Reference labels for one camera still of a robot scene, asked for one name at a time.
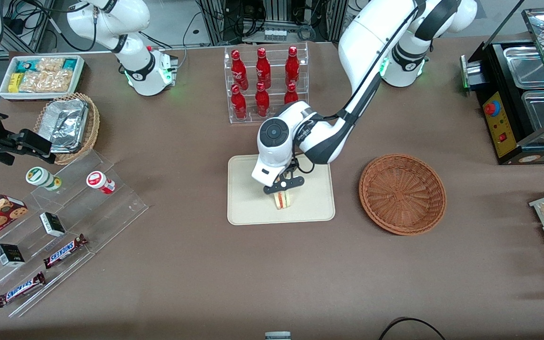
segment clear acrylic bottle rack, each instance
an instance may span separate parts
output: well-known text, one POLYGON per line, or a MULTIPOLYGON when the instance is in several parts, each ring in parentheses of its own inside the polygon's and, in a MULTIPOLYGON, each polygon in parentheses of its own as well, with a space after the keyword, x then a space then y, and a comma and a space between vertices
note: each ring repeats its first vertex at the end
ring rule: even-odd
POLYGON ((285 105, 285 93, 287 85, 285 84, 285 63, 289 56, 289 47, 297 47, 297 58, 299 60, 299 80, 296 84, 296 93, 300 101, 309 100, 309 73, 308 73, 308 44, 307 43, 273 43, 270 45, 262 45, 266 49, 266 56, 270 61, 270 70, 272 72, 272 86, 268 88, 270 95, 270 110, 265 118, 257 114, 257 105, 255 103, 255 93, 257 89, 257 73, 255 72, 255 64, 257 64, 257 48, 252 45, 243 45, 235 47, 226 47, 224 49, 224 75, 226 80, 226 96, 228 98, 228 112, 231 123, 251 123, 263 122, 264 120, 274 116, 278 109, 285 105), (238 120, 232 109, 230 98, 232 92, 230 87, 234 84, 232 77, 232 58, 230 52, 238 50, 240 59, 245 63, 246 77, 249 81, 249 87, 246 91, 242 91, 246 100, 246 119, 238 120))

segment yellow control panel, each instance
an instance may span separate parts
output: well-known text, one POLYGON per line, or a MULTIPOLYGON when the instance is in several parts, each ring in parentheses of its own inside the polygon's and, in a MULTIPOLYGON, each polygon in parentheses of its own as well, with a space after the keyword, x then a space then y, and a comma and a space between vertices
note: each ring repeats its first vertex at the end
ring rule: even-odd
POLYGON ((495 93, 484 105, 484 116, 486 116, 486 124, 490 129, 490 136, 493 139, 494 148, 497 151, 499 157, 507 155, 514 150, 518 144, 513 137, 513 131, 505 109, 503 108, 503 101, 499 93, 495 93))

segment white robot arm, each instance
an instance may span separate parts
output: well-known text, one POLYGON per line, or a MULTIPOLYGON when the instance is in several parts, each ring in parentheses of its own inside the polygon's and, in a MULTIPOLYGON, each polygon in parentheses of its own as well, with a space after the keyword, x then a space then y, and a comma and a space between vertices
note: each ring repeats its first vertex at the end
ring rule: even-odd
POLYGON ((82 10, 67 13, 69 25, 86 39, 93 39, 95 33, 95 41, 117 56, 136 92, 155 95, 174 84, 177 60, 172 62, 167 54, 149 51, 136 34, 150 24, 151 14, 144 1, 89 0, 87 3, 90 5, 82 10))
POLYGON ((476 11, 475 0, 371 0, 339 41, 339 59, 352 86, 349 101, 328 117, 320 116, 305 102, 281 108, 259 128, 259 156, 251 176, 266 186, 268 194, 292 187, 274 182, 298 166, 293 161, 295 146, 313 164, 334 161, 375 95, 382 81, 382 66, 388 84, 412 84, 431 40, 449 28, 469 26, 476 11), (331 125, 328 120, 334 119, 337 122, 331 125))
MULTIPOLYGON (((73 31, 89 40, 95 38, 97 43, 112 51, 125 68, 129 83, 136 92, 154 95, 174 84, 177 60, 171 60, 169 55, 159 51, 149 51, 136 34, 150 23, 151 15, 144 1, 88 0, 71 6, 69 10, 67 19, 73 31)), ((49 15, 48 19, 62 34, 49 15)), ((0 10, 0 42, 2 32, 0 10)))

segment lined wicker basket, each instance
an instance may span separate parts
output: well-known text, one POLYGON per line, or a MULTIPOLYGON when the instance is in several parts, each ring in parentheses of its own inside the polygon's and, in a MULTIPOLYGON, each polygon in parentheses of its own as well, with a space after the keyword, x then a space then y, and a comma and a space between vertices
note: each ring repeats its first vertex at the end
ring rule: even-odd
MULTIPOLYGON (((89 104, 88 120, 85 123, 85 131, 82 141, 83 146, 77 153, 56 153, 56 164, 58 165, 66 165, 71 163, 79 155, 93 148, 93 145, 95 145, 95 141, 98 138, 98 129, 100 127, 100 114, 98 113, 98 108, 95 107, 94 102, 87 95, 84 95, 82 93, 73 93, 60 98, 56 98, 50 103, 53 103, 55 101, 70 101, 71 99, 81 99, 89 104)), ((41 120, 43 119, 43 113, 45 112, 47 106, 50 105, 50 103, 47 103, 43 110, 41 110, 41 114, 39 114, 39 118, 37 118, 37 123, 33 128, 33 131, 35 133, 39 131, 39 127, 41 126, 41 120)))

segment small black box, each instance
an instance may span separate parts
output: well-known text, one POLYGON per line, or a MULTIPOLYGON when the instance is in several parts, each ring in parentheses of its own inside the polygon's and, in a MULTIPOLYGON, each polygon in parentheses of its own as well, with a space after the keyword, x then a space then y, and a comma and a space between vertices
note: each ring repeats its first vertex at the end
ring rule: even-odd
POLYGON ((51 212, 44 212, 39 215, 39 218, 41 218, 41 224, 43 224, 45 232, 55 237, 64 236, 64 227, 58 216, 51 212))
POLYGON ((24 264, 24 258, 17 246, 0 243, 0 262, 7 267, 19 267, 24 264))

